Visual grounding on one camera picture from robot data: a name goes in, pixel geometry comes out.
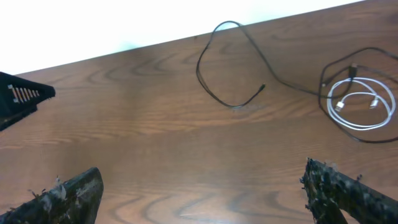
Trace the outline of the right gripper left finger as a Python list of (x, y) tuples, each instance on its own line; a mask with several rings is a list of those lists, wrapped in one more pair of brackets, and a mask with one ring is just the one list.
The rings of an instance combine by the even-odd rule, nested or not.
[(1, 215), (2, 224), (82, 223), (93, 224), (100, 207), (104, 184), (100, 170), (87, 171)]

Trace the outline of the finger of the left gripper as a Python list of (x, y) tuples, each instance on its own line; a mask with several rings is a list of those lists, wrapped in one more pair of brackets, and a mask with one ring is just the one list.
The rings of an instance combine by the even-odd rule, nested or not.
[(37, 111), (55, 97), (55, 88), (1, 72), (1, 131)]

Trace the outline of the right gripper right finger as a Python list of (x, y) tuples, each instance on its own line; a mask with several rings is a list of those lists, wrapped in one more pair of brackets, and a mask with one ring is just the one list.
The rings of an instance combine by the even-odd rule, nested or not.
[(323, 162), (308, 158), (300, 183), (315, 223), (346, 223), (345, 211), (358, 223), (397, 223), (397, 201)]

